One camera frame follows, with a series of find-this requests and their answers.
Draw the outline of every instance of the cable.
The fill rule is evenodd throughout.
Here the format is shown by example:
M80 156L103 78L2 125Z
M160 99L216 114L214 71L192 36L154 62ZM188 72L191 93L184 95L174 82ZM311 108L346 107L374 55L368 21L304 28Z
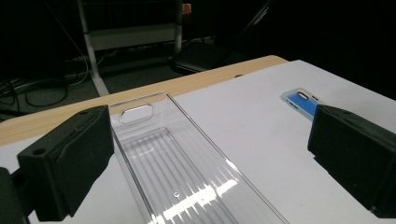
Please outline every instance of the cable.
M84 58L84 53L82 52L82 50L78 47L78 45L76 44L76 42L73 40L73 38L70 36L70 34L67 32L66 28L64 28L64 26L62 25L61 21L59 21L58 17L55 15L55 13L53 12L53 10L50 8L48 2L45 0L44 3L46 4L47 9L49 10L49 13L53 16L53 18L59 23L59 25L61 26L62 30L64 31L64 33L66 34L67 38L72 42L72 44L74 45L74 47L77 49L77 51L79 52L79 54L81 55L81 57L84 59L84 63L85 63L85 67L86 67L86 72L82 73L85 74L84 77L76 82L76 83L72 83L69 84L70 86L74 86L77 85L81 82L83 82L89 73L89 67L88 67L88 63L87 60Z
M17 104L17 109L18 112L21 110L20 106L20 101L18 100L18 95L15 92L14 86L12 85L11 81L8 78L5 78L3 81L5 81L6 87L8 87L8 90L5 89L4 91L0 92L0 97L12 97L12 102L6 103L6 102L0 102L3 105L14 105L15 103Z
M60 84L64 84L64 85L61 85L61 86L54 86L53 84L54 83L50 83L50 84L52 84L51 86L46 86L46 84L48 85L49 83L45 83L43 86L35 86L35 87L32 87L32 88L29 88L26 92L25 92L25 94L24 94L24 98L25 98L25 101L26 101L26 104L28 104L28 105L30 105L30 106L34 106L34 107L44 107L44 106L51 106L51 105L56 105L56 104L59 104L61 101L63 101L65 98L66 98L66 96L67 96L67 93L68 93L68 89L67 89L67 85L65 85L64 83L60 83ZM59 100L57 100L57 101L55 101L55 102L52 102L52 103L49 103L49 104L45 104L45 105L38 105L38 104L34 104L34 103L32 103L31 102L31 100L29 99L29 92L31 92L31 91L35 91L35 90L37 90L37 89L42 89L42 88L57 88L57 87L62 87L62 88L64 88L64 95L59 99Z
M103 59L107 56L107 53L108 53L108 49L105 51L105 54L102 56L102 58L99 60L99 62L96 65L99 65L103 61Z

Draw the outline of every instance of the chair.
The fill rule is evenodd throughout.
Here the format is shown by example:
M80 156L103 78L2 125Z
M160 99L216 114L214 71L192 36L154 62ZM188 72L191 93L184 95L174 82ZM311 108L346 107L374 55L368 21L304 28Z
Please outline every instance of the chair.
M235 50L242 37L251 32L267 14L269 6L274 0L265 1L254 17L244 27L236 38L226 46L205 42L190 42L170 59L173 71L183 75L204 72L227 64L240 63L248 59L247 56Z

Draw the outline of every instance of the phone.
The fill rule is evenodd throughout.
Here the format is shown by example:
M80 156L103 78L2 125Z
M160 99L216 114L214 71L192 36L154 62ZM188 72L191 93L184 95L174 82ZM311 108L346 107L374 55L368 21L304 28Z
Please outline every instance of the phone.
M294 110L313 120L317 105L325 105L318 97L304 88L297 88L282 93L281 98Z

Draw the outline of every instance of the dark background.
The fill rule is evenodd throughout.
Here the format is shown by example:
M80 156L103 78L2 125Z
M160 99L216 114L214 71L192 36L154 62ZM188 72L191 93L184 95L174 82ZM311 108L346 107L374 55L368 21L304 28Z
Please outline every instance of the dark background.
M192 14L184 20L183 39L215 36L216 44L226 45L262 2L184 1L192 3ZM174 10L169 3L97 5L87 17L91 29L121 27L169 22ZM79 53L60 23L86 52L75 1L1 1L0 17L2 77L62 78L63 61ZM390 0L276 0L237 50L249 58L303 60L396 100L395 17Z

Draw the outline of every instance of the plastic tray handle slot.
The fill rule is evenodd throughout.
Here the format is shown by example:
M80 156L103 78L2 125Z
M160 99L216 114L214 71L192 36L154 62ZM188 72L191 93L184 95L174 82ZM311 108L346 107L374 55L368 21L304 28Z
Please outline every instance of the plastic tray handle slot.
M152 105L140 105L124 110L120 115L120 122L123 124L136 124L154 116Z

